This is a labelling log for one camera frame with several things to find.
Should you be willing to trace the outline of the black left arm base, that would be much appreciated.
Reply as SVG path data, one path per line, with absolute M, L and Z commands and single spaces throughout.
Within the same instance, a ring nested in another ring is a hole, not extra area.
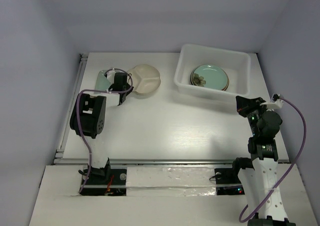
M 126 196 L 127 169 L 110 169 L 107 178 L 89 178 L 81 190 L 82 196 Z

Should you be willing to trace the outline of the cream divided dish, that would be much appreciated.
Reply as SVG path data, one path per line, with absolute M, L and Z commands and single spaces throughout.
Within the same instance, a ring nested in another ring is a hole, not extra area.
M 140 64 L 128 71 L 133 80 L 133 92 L 138 95 L 149 95 L 161 84 L 160 72 L 148 64 Z

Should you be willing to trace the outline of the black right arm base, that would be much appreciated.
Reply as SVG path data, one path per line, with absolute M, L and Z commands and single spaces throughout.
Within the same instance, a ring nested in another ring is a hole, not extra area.
M 238 178 L 240 169 L 253 168 L 250 158 L 236 158 L 231 168 L 216 168 L 214 176 L 216 183 L 216 194 L 218 196 L 244 195 L 243 186 Z

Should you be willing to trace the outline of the beige bird painted plate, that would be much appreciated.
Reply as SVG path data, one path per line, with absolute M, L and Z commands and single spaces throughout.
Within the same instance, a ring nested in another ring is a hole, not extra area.
M 193 86 L 204 87 L 214 90 L 222 90 L 227 84 L 228 76 L 209 76 L 205 78 L 197 73 L 192 73 L 190 76 L 190 83 Z

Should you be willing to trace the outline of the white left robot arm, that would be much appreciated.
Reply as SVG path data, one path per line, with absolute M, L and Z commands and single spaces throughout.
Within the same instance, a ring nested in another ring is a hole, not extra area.
M 106 109 L 122 105 L 134 89 L 130 73 L 115 68 L 107 70 L 104 78 L 107 78 L 111 72 L 114 72 L 113 82 L 106 90 L 84 89 L 79 92 L 69 121 L 70 128 L 82 138 L 89 153 L 87 169 L 79 173 L 86 177 L 93 175 L 94 179 L 101 184 L 108 182 L 111 177 L 110 170 L 105 168 L 108 158 L 105 158 L 101 164 L 96 163 L 94 167 L 94 150 L 87 138 L 95 139 L 103 131 Z

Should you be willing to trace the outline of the red plate with teal flower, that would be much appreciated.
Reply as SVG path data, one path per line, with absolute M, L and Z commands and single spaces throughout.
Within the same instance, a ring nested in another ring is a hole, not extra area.
M 226 90 L 228 89 L 229 84 L 230 84 L 230 82 L 229 82 L 229 81 L 230 81 L 230 80 L 229 80 L 229 79 L 227 79 L 227 84 L 226 84 L 226 86 L 224 87 L 223 91 L 226 91 Z

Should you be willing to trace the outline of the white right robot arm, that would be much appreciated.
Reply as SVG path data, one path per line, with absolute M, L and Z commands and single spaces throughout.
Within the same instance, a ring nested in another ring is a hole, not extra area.
M 241 182 L 247 200 L 249 226 L 290 226 L 279 187 L 278 151 L 275 136 L 280 130 L 282 119 L 270 109 L 273 105 L 262 98 L 236 98 L 236 110 L 247 118 L 252 137 L 248 140 L 250 158 L 237 158 L 233 162 L 230 176 Z

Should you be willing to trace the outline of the light green round plate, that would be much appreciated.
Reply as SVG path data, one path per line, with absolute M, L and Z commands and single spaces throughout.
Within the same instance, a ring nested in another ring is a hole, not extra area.
M 205 64 L 192 71 L 190 83 L 193 86 L 224 91 L 229 86 L 229 77 L 220 67 Z

